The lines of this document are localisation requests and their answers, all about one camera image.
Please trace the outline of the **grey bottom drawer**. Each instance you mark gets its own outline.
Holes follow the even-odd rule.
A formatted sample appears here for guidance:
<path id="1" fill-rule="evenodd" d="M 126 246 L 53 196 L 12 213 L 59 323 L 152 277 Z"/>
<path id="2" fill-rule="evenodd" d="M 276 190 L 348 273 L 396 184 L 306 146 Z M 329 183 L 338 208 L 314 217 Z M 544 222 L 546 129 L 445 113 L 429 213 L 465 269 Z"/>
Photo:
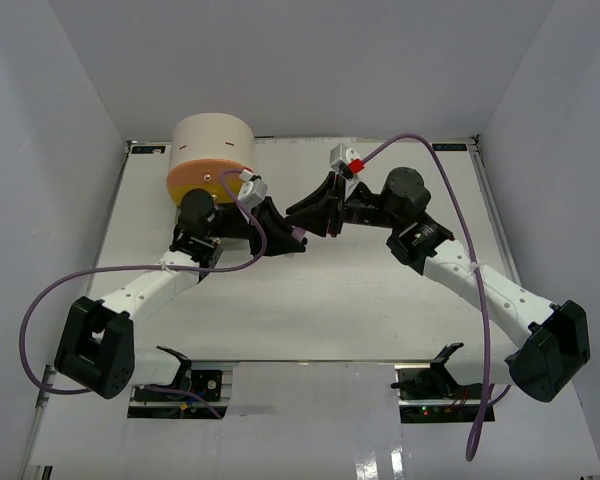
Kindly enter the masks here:
<path id="1" fill-rule="evenodd" d="M 221 237 L 220 243 L 225 250 L 246 250 L 251 249 L 248 239 Z"/>

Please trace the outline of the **yellow drawer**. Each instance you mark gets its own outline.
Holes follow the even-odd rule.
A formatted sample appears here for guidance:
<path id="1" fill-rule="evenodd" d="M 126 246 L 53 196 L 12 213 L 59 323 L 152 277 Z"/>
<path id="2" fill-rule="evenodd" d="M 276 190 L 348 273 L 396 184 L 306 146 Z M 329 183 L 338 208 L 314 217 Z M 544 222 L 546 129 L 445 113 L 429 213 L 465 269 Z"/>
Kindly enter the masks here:
<path id="1" fill-rule="evenodd" d="M 176 206 L 181 205 L 183 197 L 191 190 L 201 189 L 207 191 L 216 203 L 231 203 L 232 199 L 220 183 L 168 186 L 167 191 Z"/>

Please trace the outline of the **orange top drawer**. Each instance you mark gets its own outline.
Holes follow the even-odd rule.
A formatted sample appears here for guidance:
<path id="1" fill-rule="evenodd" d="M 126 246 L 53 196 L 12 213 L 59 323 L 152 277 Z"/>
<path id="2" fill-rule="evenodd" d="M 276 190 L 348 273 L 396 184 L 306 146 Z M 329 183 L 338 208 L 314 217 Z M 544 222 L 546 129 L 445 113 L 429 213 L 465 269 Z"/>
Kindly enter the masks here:
<path id="1" fill-rule="evenodd" d="M 208 182 L 203 181 L 203 175 L 209 173 L 212 180 L 218 182 L 220 174 L 228 170 L 241 172 L 245 165 L 227 159 L 207 158 L 185 161 L 170 168 L 167 175 L 167 186 L 199 185 Z"/>

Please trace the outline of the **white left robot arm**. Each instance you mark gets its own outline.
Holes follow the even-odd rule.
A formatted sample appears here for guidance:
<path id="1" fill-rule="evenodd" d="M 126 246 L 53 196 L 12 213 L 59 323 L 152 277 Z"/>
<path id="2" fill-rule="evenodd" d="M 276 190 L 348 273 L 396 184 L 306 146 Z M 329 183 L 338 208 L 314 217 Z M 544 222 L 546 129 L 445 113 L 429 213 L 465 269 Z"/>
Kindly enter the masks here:
<path id="1" fill-rule="evenodd" d="M 171 399 L 185 396 L 190 359 L 168 347 L 140 351 L 135 333 L 175 297 L 223 272 L 218 261 L 224 237 L 248 240 L 255 259 L 303 253 L 307 244 L 268 196 L 219 205 L 205 190 L 190 191 L 181 200 L 171 245 L 157 263 L 137 266 L 138 277 L 99 299 L 83 296 L 71 305 L 56 371 L 104 399 L 128 385 L 157 386 Z"/>

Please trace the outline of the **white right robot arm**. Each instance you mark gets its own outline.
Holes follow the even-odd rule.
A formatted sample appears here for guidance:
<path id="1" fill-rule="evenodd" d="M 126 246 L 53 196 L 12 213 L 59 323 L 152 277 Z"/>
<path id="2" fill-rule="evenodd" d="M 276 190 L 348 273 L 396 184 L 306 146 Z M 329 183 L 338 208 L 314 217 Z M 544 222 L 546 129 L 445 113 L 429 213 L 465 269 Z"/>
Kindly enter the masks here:
<path id="1" fill-rule="evenodd" d="M 454 292 L 488 316 L 515 345 L 505 362 L 514 385 L 551 402 L 590 359 L 587 315 L 573 300 L 556 304 L 481 266 L 453 233 L 427 214 L 431 194 L 414 169 L 389 172 L 380 193 L 331 172 L 287 220 L 320 237 L 346 224 L 387 228 L 391 254 L 421 276 Z"/>

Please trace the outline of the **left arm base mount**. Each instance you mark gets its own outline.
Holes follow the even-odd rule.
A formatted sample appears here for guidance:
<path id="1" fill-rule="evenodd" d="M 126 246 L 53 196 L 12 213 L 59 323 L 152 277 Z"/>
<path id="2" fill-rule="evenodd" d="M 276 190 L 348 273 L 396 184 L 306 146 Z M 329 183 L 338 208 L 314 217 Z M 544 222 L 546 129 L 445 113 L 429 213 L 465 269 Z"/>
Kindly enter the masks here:
<path id="1" fill-rule="evenodd" d="M 232 372 L 198 368 L 184 374 L 165 389 L 182 390 L 188 395 L 134 388 L 127 417 L 160 420 L 220 420 L 228 409 Z"/>

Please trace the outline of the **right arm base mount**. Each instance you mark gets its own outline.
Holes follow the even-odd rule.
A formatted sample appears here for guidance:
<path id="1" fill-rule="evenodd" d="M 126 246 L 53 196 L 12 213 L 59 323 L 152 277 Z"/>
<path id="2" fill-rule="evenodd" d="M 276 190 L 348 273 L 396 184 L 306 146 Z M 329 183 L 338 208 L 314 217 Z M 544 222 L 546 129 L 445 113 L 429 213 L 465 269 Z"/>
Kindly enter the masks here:
<path id="1" fill-rule="evenodd" d="M 477 418 L 482 385 L 458 383 L 446 365 L 464 346 L 445 346 L 433 360 L 423 364 L 396 364 L 390 388 L 398 396 L 403 425 L 473 423 Z"/>

